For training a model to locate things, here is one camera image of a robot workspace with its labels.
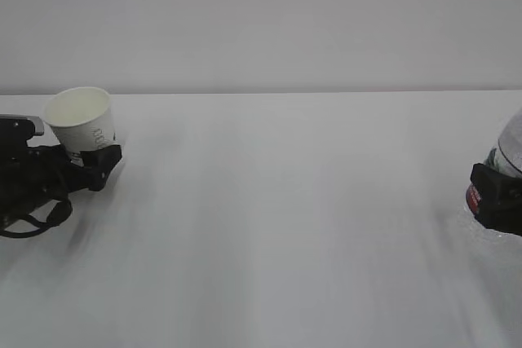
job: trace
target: white table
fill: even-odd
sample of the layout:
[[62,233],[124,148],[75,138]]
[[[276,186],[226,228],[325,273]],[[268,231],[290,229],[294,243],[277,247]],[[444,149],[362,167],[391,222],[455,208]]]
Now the white table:
[[[45,100],[3,96],[0,112]],[[125,162],[108,186],[78,193],[45,235],[0,240],[0,345],[520,346],[502,307],[520,291],[496,296],[448,227],[521,104],[513,91],[115,96]]]

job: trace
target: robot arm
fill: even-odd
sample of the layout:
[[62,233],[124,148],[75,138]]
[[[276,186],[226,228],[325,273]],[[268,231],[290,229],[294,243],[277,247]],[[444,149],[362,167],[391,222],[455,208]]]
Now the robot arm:
[[[33,136],[43,134],[39,117],[0,115],[0,236],[29,238],[59,226],[73,212],[69,193],[88,188],[100,191],[122,158],[119,145],[82,152],[84,166],[71,162],[64,147],[28,147]],[[51,200],[57,204],[45,222],[31,213]],[[36,227],[13,232],[7,228],[18,220]]]

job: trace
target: white paper cup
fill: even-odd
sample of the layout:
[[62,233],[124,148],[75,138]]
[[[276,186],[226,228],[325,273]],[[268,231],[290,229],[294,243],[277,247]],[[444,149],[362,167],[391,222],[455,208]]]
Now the white paper cup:
[[43,120],[79,165],[81,151],[116,143],[110,95],[98,87],[75,87],[55,95],[44,108]]

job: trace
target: gray wall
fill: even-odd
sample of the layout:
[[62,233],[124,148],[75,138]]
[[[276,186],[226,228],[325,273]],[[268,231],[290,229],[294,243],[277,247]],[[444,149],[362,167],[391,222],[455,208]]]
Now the gray wall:
[[522,86],[522,0],[0,0],[0,94]]

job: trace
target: red label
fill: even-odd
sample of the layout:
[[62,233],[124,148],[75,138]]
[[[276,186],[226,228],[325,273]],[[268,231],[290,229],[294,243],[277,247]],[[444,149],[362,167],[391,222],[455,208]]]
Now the red label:
[[477,215],[479,213],[480,198],[481,197],[479,191],[477,191],[473,185],[470,185],[470,187],[466,191],[466,202],[470,211],[474,215]]

